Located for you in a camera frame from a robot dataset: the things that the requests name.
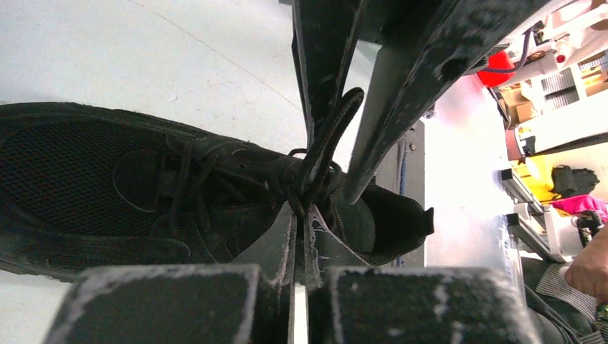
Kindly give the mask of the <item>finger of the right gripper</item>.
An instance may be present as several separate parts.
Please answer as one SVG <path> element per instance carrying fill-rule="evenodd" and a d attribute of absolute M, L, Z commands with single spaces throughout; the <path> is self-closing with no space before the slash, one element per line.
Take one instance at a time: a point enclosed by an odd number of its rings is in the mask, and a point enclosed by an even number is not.
<path fill-rule="evenodd" d="M 308 147 L 342 98 L 365 8 L 362 0 L 293 2 L 292 54 Z"/>
<path fill-rule="evenodd" d="M 391 147 L 461 76 L 560 1 L 439 1 L 405 19 L 378 51 L 344 194 L 355 203 Z"/>

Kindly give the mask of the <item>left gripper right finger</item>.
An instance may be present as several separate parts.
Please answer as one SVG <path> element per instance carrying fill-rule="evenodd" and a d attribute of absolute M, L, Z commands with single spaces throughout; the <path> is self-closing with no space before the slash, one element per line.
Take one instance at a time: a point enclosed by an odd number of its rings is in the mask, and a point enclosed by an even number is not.
<path fill-rule="evenodd" d="M 317 208 L 303 222 L 310 343 L 537 343 L 501 272 L 369 266 Z"/>

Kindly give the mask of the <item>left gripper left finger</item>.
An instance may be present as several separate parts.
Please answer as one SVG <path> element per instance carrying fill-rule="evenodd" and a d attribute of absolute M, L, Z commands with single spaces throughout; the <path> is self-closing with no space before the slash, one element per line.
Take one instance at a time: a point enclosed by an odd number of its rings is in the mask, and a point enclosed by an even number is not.
<path fill-rule="evenodd" d="M 291 343 L 297 218 L 229 264 L 91 269 L 68 290 L 46 343 Z"/>

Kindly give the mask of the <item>black shoelace end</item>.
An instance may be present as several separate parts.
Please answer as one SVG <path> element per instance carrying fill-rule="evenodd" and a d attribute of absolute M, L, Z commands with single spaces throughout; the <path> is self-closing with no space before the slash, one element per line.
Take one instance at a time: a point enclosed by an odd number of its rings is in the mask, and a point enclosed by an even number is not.
<path fill-rule="evenodd" d="M 328 175 L 333 154 L 344 131 L 364 100 L 360 87 L 349 90 L 334 105 L 314 138 L 295 180 L 287 191 L 289 205 L 295 215 L 303 218 Z"/>

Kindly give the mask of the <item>black shoe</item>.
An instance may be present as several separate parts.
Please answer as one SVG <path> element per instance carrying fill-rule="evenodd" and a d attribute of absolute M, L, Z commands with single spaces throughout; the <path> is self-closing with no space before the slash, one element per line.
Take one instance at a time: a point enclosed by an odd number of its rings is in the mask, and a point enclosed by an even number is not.
<path fill-rule="evenodd" d="M 284 205 L 316 206 L 373 266 L 420 247 L 433 211 L 374 184 L 350 204 L 333 147 L 282 154 L 125 110 L 2 105 L 1 268 L 71 282 L 100 266 L 229 263 Z"/>

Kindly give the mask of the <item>person's bare hand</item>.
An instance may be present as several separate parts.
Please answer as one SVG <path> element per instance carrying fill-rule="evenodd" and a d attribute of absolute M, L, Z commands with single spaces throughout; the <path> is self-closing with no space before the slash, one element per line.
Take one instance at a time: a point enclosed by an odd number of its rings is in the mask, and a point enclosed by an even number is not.
<path fill-rule="evenodd" d="M 566 270 L 566 283 L 607 303 L 607 228 L 601 229 Z"/>

